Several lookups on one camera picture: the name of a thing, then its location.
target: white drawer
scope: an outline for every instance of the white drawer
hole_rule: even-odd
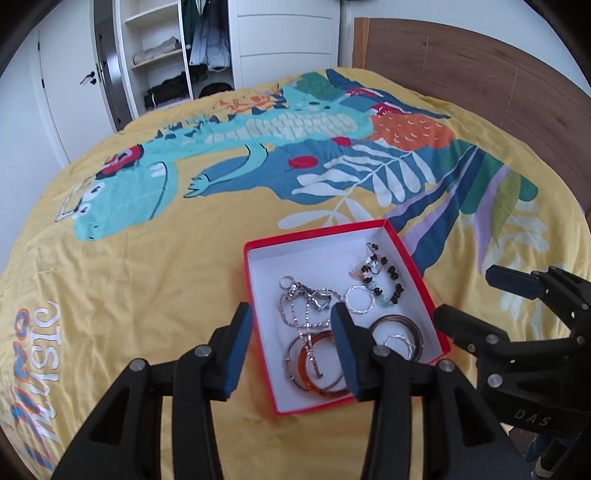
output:
[[[289,75],[329,69],[330,55],[307,53],[280,53],[240,59],[242,87],[250,88],[262,83],[277,82]]]
[[[238,16],[312,15],[332,18],[339,12],[339,0],[236,0]]]
[[[332,20],[292,15],[238,18],[240,56],[330,53]]]

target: metal screw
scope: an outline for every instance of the metal screw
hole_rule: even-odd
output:
[[[390,348],[388,348],[385,345],[376,345],[374,347],[374,353],[377,356],[388,356],[390,354],[391,350]]]
[[[499,374],[492,374],[488,377],[488,385],[491,388],[499,388],[503,383],[503,377]]]
[[[129,364],[129,368],[132,372],[141,372],[146,366],[146,362],[141,358],[136,358],[132,360]]]
[[[456,366],[451,360],[441,360],[439,362],[439,368],[444,372],[453,372],[456,369]]]
[[[211,355],[213,352],[212,348],[209,345],[199,345],[195,349],[195,355],[198,357],[204,358]]]

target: open shelf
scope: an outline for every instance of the open shelf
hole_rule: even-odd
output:
[[[190,48],[191,48],[191,46],[190,45],[187,45],[187,50],[189,50]],[[132,70],[139,69],[140,67],[144,67],[146,65],[150,65],[151,63],[154,63],[156,61],[167,59],[169,57],[174,57],[175,55],[178,55],[182,51],[183,51],[182,48],[179,48],[179,49],[173,50],[173,51],[169,51],[169,52],[163,53],[162,55],[158,55],[157,57],[153,57],[153,58],[151,58],[149,60],[144,60],[144,61],[138,63],[137,65],[136,64],[133,64],[131,66],[131,68],[132,68]]]
[[[176,2],[170,2],[169,4],[151,8],[150,10],[134,15],[125,20],[125,23],[129,27],[141,30],[174,18],[178,18],[178,5]]]

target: door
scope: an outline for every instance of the door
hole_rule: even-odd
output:
[[[105,87],[107,101],[115,121],[115,128],[117,131],[121,131],[125,128],[125,125],[131,122],[132,118],[119,69],[112,16],[110,19],[95,24],[95,37],[99,65],[102,69],[101,79]]]
[[[92,0],[63,0],[41,23],[41,75],[71,163],[113,133],[96,69],[93,17]]]

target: metal bangle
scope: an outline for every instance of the metal bangle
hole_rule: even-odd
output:
[[[309,392],[310,390],[307,389],[306,387],[302,387],[298,381],[296,380],[296,378],[291,374],[291,349],[294,347],[294,345],[297,343],[297,341],[300,339],[300,336],[298,335],[297,337],[295,337],[293,339],[293,341],[290,343],[289,347],[287,347],[287,354],[285,356],[285,371],[287,372],[287,376],[289,377],[289,379],[294,383],[294,385],[299,388],[300,390],[304,391],[304,392]],[[343,379],[344,377],[344,373],[341,372],[341,375],[334,381],[332,382],[330,385],[321,388],[321,390],[326,391],[326,390],[330,390],[331,388],[336,387],[339,382]]]
[[[369,305],[369,307],[365,310],[356,310],[354,309],[350,304],[349,304],[349,293],[351,293],[353,290],[364,290],[369,294],[369,298],[371,299],[371,304]],[[345,294],[345,305],[347,305],[347,308],[349,309],[349,311],[351,313],[359,313],[359,314],[364,314],[369,312],[372,308],[374,308],[375,305],[375,296],[374,294],[370,291],[369,288],[364,287],[363,285],[353,285],[349,290],[347,290],[347,293]]]
[[[404,342],[404,344],[407,346],[408,348],[408,358],[407,360],[410,360],[413,357],[413,353],[414,353],[414,345],[413,343],[406,338],[404,335],[388,335],[388,338],[386,338],[386,341],[384,342],[384,346],[388,346],[388,342],[390,340],[402,340]]]
[[[421,330],[418,328],[417,324],[414,323],[410,318],[403,315],[384,315],[371,324],[369,327],[370,333],[373,335],[376,328],[386,322],[400,323],[410,330],[414,339],[414,352],[410,358],[410,361],[418,362],[418,360],[421,358],[421,354],[423,353],[423,334],[421,333]]]

